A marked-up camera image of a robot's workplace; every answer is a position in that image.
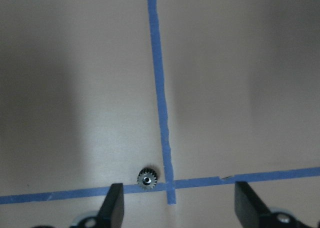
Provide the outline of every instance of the gear teeth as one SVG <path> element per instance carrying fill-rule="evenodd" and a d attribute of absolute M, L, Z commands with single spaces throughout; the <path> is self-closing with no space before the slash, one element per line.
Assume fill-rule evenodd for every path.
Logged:
<path fill-rule="evenodd" d="M 151 181 L 146 182 L 145 178 L 149 178 Z M 136 182 L 143 190 L 151 190 L 157 185 L 157 173 L 153 169 L 145 167 L 139 172 Z"/>

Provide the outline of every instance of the blue tape line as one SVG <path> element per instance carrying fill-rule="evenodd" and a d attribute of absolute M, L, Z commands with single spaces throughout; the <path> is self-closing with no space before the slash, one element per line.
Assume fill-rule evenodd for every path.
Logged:
<path fill-rule="evenodd" d="M 225 179 L 220 179 L 218 176 L 206 177 L 206 178 L 194 178 L 194 179 L 180 179 L 175 181 L 175 188 L 184 189 L 184 188 L 194 188 L 194 187 L 220 186 L 220 185 L 234 184 L 236 181 L 266 182 L 266 181 L 319 177 L 319 176 L 320 176 L 320 167 L 313 167 L 313 168 L 292 169 L 292 170 L 285 170 L 285 171 L 237 174 L 235 176 L 231 176 Z M 150 191 L 142 190 L 137 184 L 125 185 L 123 189 L 125 194 L 143 193 L 143 192 L 163 192 L 167 190 L 167 185 L 165 183 L 158 183 L 156 187 Z M 36 193 L 36 194 L 19 194 L 19 195 L 0 196 L 0 205 L 26 203 L 26 202 L 56 201 L 56 200 L 66 200 L 66 199 L 82 198 L 82 197 L 105 196 L 108 190 L 109 190 L 109 187 L 101 187 L 101 188 L 76 189 L 76 190 L 55 191 L 55 192 Z"/>
<path fill-rule="evenodd" d="M 147 2 L 164 176 L 166 181 L 166 196 L 168 204 L 172 205 L 176 203 L 176 189 L 174 186 L 174 169 L 171 162 L 171 148 L 169 144 L 168 111 L 165 96 L 165 76 L 162 62 L 157 0 L 147 0 Z"/>
<path fill-rule="evenodd" d="M 176 189 L 207 187 L 234 184 L 237 181 L 246 182 L 265 182 L 274 180 L 297 179 L 306 177 L 320 176 L 320 167 L 292 169 L 285 171 L 272 171 L 261 173 L 237 174 L 225 179 L 220 179 L 218 176 L 194 179 L 181 179 L 175 181 Z"/>
<path fill-rule="evenodd" d="M 105 196 L 108 190 L 109 190 L 109 187 L 100 187 L 100 188 L 75 189 L 75 190 L 55 191 L 55 192 L 45 192 L 45 193 L 35 193 L 35 194 L 7 195 L 7 196 L 0 196 L 0 205 L 26 203 L 26 202 L 47 202 L 47 201 L 66 200 L 66 199 L 72 199 L 72 198 Z M 150 191 L 142 190 L 137 184 L 129 184 L 129 185 L 123 186 L 123 192 L 125 194 L 143 193 L 143 192 L 161 192 L 165 190 L 166 190 L 166 185 L 164 183 L 158 183 L 156 187 Z"/>

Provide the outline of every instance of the metal bolt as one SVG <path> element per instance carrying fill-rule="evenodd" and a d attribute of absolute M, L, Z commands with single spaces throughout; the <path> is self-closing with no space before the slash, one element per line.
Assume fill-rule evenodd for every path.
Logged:
<path fill-rule="evenodd" d="M 278 221 L 282 222 L 282 223 L 289 223 L 290 222 L 290 217 L 284 213 L 279 213 L 276 218 L 278 219 Z"/>
<path fill-rule="evenodd" d="M 143 184 L 145 184 L 146 186 L 151 184 L 151 179 L 149 177 L 144 177 L 143 178 Z"/>

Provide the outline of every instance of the gear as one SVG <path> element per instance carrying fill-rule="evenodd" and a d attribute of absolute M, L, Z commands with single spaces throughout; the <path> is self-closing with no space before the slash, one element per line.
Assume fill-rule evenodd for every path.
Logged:
<path fill-rule="evenodd" d="M 155 188 L 158 175 L 157 173 L 151 168 L 143 168 L 137 177 L 138 185 L 144 190 L 151 190 Z"/>

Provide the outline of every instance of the gear hub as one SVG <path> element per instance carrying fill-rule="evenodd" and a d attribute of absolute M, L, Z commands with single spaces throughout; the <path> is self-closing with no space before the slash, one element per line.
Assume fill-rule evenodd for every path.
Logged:
<path fill-rule="evenodd" d="M 138 185 L 144 190 L 151 190 L 155 188 L 158 175 L 157 173 L 151 168 L 143 168 L 137 177 Z"/>

